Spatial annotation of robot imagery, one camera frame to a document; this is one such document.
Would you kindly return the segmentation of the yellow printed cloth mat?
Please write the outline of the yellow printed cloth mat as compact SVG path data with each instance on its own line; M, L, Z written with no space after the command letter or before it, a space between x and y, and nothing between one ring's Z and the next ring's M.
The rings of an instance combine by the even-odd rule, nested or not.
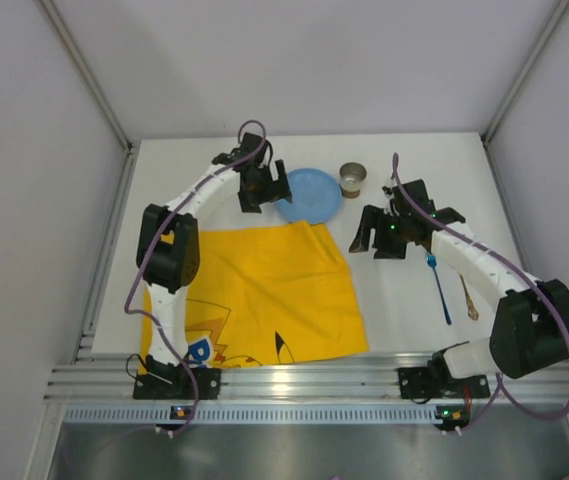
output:
M252 368L366 353L350 268L326 226L204 231L187 289L193 368Z

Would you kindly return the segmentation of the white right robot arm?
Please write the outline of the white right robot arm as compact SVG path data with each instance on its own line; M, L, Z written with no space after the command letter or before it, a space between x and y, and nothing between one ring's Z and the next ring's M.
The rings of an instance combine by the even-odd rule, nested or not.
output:
M437 208L424 181L385 188L385 207L362 210L350 252L372 250L377 259L404 259L409 244L446 263L479 293L494 313L488 337L435 352L428 362L434 380L459 384L501 373L519 379L569 359L569 290L542 281L484 245L465 217Z

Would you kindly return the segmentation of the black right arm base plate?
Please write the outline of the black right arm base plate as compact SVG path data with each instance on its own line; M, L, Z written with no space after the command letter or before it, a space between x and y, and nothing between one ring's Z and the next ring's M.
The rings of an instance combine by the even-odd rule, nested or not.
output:
M436 379L427 367L403 367L397 370L400 396L404 400L487 399L491 392L486 376L462 380Z

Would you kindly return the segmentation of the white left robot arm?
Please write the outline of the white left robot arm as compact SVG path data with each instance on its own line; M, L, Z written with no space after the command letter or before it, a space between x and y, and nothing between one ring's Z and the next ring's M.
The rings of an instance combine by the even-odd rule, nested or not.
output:
M198 222L231 199L244 213L284 200L290 190L284 162L271 168L273 149L264 133L239 133L238 145L217 155L186 191L164 205L149 204L142 215L136 252L138 273L131 287L145 284L150 305L137 313L151 322L144 378L179 386L187 378L185 302L200 265Z

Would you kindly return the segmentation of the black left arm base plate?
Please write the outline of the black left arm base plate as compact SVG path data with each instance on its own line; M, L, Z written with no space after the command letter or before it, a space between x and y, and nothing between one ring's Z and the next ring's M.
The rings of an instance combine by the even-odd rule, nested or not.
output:
M221 389L221 373L217 368L192 370L200 400L215 400ZM195 387L183 367L138 374L133 389L136 400L194 400Z

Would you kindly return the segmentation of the light blue plastic plate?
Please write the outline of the light blue plastic plate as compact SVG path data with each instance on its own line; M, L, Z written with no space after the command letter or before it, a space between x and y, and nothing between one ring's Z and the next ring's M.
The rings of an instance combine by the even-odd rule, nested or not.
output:
M275 202L276 211L285 221L317 225L337 215L342 196L338 182L331 175L315 168L299 168L287 176L292 201Z

